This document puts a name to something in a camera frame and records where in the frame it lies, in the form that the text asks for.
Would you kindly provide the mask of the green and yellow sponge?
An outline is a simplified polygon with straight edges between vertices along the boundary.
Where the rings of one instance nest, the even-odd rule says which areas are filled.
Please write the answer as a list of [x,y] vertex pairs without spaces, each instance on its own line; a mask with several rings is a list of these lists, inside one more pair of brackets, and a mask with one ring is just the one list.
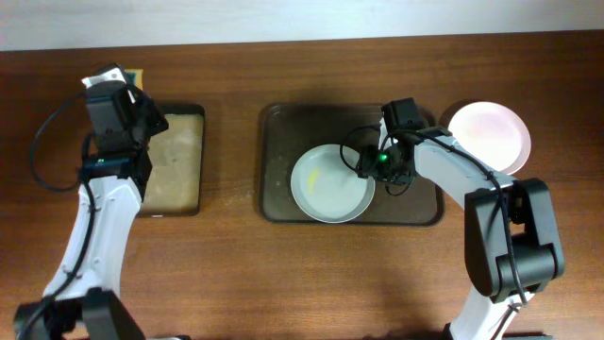
[[125,69],[126,82],[138,89],[143,89],[143,69]]

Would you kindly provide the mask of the grey-green plastic plate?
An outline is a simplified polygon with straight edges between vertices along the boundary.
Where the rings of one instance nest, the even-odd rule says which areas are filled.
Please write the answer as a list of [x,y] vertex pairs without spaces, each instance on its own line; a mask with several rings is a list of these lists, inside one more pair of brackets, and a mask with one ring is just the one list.
[[359,159],[354,149],[322,144],[304,153],[291,173],[290,188],[298,208],[310,218],[329,224],[352,221],[370,206],[376,183],[359,178],[345,165]]

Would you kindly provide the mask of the pink plastic plate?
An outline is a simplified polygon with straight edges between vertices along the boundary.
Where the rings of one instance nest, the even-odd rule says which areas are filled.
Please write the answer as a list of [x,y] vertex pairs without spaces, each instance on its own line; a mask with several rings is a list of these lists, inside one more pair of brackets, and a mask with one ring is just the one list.
[[448,130],[470,154],[507,175],[528,161],[531,137],[525,122],[511,109],[479,101],[457,110]]

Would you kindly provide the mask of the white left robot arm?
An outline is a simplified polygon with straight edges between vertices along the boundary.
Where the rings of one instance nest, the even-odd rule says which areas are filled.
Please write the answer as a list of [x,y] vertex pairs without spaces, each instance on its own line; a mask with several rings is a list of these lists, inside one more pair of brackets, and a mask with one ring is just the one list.
[[42,299],[20,305],[19,339],[62,339],[76,326],[90,339],[142,339],[142,329],[119,298],[131,226],[152,170],[151,138],[169,124],[154,100],[110,63],[82,80],[79,93],[92,122],[81,148],[75,188],[78,211],[54,277]]

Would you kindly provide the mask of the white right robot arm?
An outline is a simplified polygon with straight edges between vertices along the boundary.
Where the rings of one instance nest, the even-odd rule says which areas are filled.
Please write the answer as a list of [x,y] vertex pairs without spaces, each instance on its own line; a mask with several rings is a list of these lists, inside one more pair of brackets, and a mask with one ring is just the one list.
[[519,312],[565,268],[547,185],[494,170],[448,132],[397,129],[361,152],[354,169],[387,184],[428,179],[464,211],[472,283],[445,339],[500,339]]

